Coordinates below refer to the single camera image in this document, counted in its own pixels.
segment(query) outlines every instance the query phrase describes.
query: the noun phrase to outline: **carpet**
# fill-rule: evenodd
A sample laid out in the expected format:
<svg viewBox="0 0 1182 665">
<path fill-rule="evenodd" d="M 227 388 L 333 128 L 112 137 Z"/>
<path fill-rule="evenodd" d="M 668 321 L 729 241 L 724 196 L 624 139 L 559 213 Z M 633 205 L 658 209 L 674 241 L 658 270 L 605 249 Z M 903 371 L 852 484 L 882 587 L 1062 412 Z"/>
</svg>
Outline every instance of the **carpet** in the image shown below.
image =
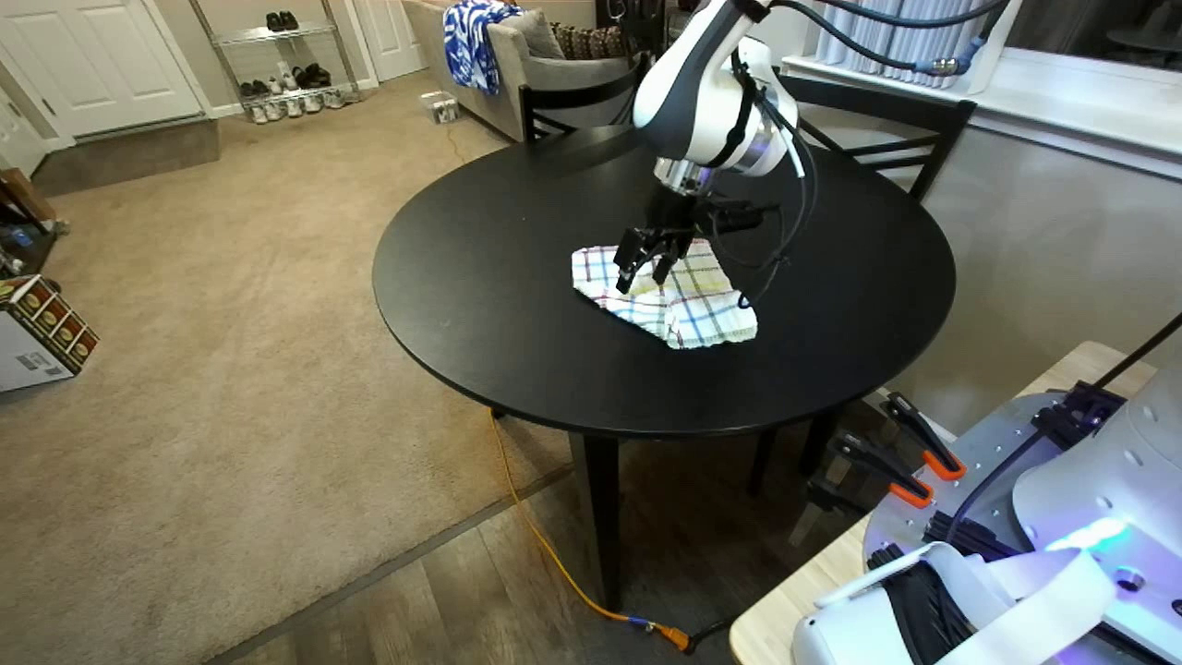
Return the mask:
<svg viewBox="0 0 1182 665">
<path fill-rule="evenodd" d="M 33 189 L 41 196 L 109 189 L 117 181 L 217 162 L 217 156 L 217 122 L 185 122 L 143 134 L 100 137 L 68 153 L 53 153 L 36 166 Z"/>
<path fill-rule="evenodd" d="M 523 480 L 569 467 L 373 306 L 393 213 L 504 148 L 436 127 L 425 90 L 227 117 L 217 162 L 53 196 L 49 274 L 100 345 L 80 377 L 0 396 L 0 661 L 214 659 L 500 501 L 500 444 Z"/>
</svg>

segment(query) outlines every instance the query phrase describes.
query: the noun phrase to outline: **chair back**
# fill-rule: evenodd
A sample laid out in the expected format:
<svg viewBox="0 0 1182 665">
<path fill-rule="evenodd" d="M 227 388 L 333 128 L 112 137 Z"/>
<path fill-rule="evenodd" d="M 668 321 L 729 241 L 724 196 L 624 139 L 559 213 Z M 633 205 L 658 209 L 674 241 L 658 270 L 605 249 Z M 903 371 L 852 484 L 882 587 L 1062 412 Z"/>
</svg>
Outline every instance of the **chair back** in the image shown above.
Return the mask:
<svg viewBox="0 0 1182 665">
<path fill-rule="evenodd" d="M 903 186 L 911 199 L 924 199 L 935 173 L 949 159 L 957 137 L 964 134 L 977 105 L 967 100 L 940 100 L 940 95 L 910 95 L 882 85 L 846 85 L 829 77 L 803 77 L 781 71 L 784 90 L 797 105 L 814 108 L 834 108 L 862 117 L 882 117 L 890 122 L 890 134 L 903 137 L 839 137 L 834 128 L 823 128 L 821 122 L 803 116 L 803 134 L 839 156 L 850 156 L 852 162 L 894 173 L 911 169 L 911 181 Z"/>
<path fill-rule="evenodd" d="M 575 108 L 594 108 L 594 105 L 611 105 L 618 100 L 622 111 L 615 122 L 624 122 L 633 111 L 633 85 L 636 75 L 622 75 L 615 82 L 603 85 L 586 85 L 586 90 L 522 90 L 522 137 L 523 144 L 539 144 L 539 139 L 555 139 L 555 137 L 569 137 L 575 127 L 559 117 L 555 111 L 575 111 Z"/>
</svg>

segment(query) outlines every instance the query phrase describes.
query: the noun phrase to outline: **window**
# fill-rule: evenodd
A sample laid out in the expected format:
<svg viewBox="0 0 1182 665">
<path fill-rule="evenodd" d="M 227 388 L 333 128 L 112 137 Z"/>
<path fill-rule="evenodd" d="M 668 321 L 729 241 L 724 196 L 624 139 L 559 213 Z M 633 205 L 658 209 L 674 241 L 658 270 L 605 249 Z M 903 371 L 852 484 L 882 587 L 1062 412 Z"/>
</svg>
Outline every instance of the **window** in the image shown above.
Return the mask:
<svg viewBox="0 0 1182 665">
<path fill-rule="evenodd" d="M 1007 45 L 1182 71 L 1182 0 L 1027 0 Z"/>
</svg>

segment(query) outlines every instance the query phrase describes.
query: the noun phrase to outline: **cable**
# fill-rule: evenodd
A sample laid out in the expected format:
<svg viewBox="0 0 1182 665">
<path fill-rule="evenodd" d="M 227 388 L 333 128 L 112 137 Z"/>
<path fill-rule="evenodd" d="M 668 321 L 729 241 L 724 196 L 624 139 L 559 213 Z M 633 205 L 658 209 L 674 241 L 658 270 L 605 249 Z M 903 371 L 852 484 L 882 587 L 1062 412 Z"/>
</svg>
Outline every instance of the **cable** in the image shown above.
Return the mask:
<svg viewBox="0 0 1182 665">
<path fill-rule="evenodd" d="M 504 468 L 505 468 L 509 497 L 515 497 L 515 505 L 523 512 L 528 531 L 537 536 L 539 552 L 549 556 L 549 564 L 559 569 L 559 577 L 567 579 L 567 587 L 569 587 L 583 604 L 591 604 L 591 614 L 599 614 L 599 617 L 605 617 L 605 622 L 618 622 L 618 624 L 628 624 L 628 628 L 638 628 L 638 632 L 654 632 L 654 635 L 661 635 L 668 648 L 677 648 L 680 653 L 686 653 L 686 651 L 696 648 L 686 632 L 680 632 L 680 628 L 674 628 L 674 624 L 661 624 L 661 622 L 649 622 L 649 617 L 638 617 L 638 614 L 615 614 L 615 611 L 599 604 L 599 603 L 575 582 L 575 577 L 567 569 L 562 553 L 555 552 L 555 542 L 549 542 L 546 531 L 539 527 L 539 517 L 531 512 L 531 505 L 523 501 L 523 495 L 522 495 L 522 488 L 516 488 L 505 438 L 504 438 L 500 451 L 504 451 Z"/>
<path fill-rule="evenodd" d="M 1025 459 L 1037 438 L 1042 438 L 1042 433 L 1033 428 L 1021 448 L 1012 448 L 1012 451 L 1000 459 L 1000 467 L 994 467 L 994 468 L 964 495 L 964 501 L 962 501 L 957 512 L 949 517 L 946 542 L 957 548 L 957 531 L 962 531 L 962 520 L 964 520 L 964 512 L 970 511 L 970 501 L 977 501 L 991 484 L 999 484 L 999 478 L 1000 478 L 1015 459 Z"/>
<path fill-rule="evenodd" d="M 814 159 L 814 148 L 803 139 L 803 134 L 794 134 L 794 144 L 797 144 L 797 156 L 803 156 L 803 166 L 807 166 L 807 178 L 803 178 L 803 205 L 794 213 L 794 223 L 787 225 L 781 249 L 770 255 L 765 263 L 765 286 L 749 295 L 749 299 L 765 299 L 791 255 L 791 242 L 797 241 L 797 231 L 807 230 L 807 223 L 814 219 L 818 209 L 818 199 L 821 199 L 821 178 L 818 178 L 818 159 Z"/>
<path fill-rule="evenodd" d="M 931 75 L 931 77 L 962 77 L 962 75 L 967 75 L 970 54 L 984 45 L 984 42 L 967 45 L 957 58 L 910 64 L 910 58 L 890 58 L 882 53 L 871 53 L 871 49 L 858 45 L 852 36 L 846 36 L 839 24 L 830 24 L 823 16 L 818 16 L 814 6 L 807 6 L 797 0 L 781 0 L 781 2 L 803 12 L 808 21 L 818 21 L 823 33 L 830 33 L 834 42 L 852 49 L 858 54 L 877 58 L 877 64 L 894 65 L 894 71 L 916 71 L 916 75 Z"/>
<path fill-rule="evenodd" d="M 904 18 L 904 16 L 882 16 L 882 12 L 871 12 L 871 6 L 862 6 L 862 2 L 846 2 L 846 0 L 821 0 L 821 2 L 841 6 L 850 16 L 865 16 L 871 21 L 904 24 L 904 29 L 942 29 L 942 24 L 962 24 L 962 21 L 1006 12 L 1006 0 L 1000 0 L 1000 2 L 984 2 L 977 12 L 964 12 L 964 16 Z"/>
<path fill-rule="evenodd" d="M 1117 363 L 1094 388 L 1111 383 L 1123 371 L 1132 371 L 1134 363 L 1143 363 L 1155 345 L 1165 345 L 1169 335 L 1176 335 L 1176 329 L 1182 326 L 1182 313 L 1171 318 L 1160 331 L 1153 331 L 1138 352 L 1132 352 L 1123 363 Z"/>
</svg>

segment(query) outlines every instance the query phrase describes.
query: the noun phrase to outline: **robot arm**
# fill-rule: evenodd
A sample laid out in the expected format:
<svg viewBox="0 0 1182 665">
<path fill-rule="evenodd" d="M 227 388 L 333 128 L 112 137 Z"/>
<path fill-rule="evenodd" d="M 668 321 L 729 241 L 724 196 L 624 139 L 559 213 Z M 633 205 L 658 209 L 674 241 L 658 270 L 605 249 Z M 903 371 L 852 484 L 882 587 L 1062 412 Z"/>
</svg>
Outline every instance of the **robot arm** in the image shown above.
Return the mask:
<svg viewBox="0 0 1182 665">
<path fill-rule="evenodd" d="M 794 100 L 770 53 L 741 42 L 765 16 L 757 0 L 708 0 L 644 77 L 633 127 L 661 159 L 762 178 L 794 153 Z"/>
<path fill-rule="evenodd" d="M 765 45 L 741 42 L 770 16 L 757 0 L 708 0 L 677 45 L 645 71 L 633 105 L 636 134 L 658 153 L 658 189 L 645 223 L 618 249 L 618 288 L 633 292 L 638 266 L 654 263 L 661 286 L 701 231 L 708 205 L 700 199 L 714 169 L 749 178 L 794 159 L 797 108 L 772 71 Z"/>
</svg>

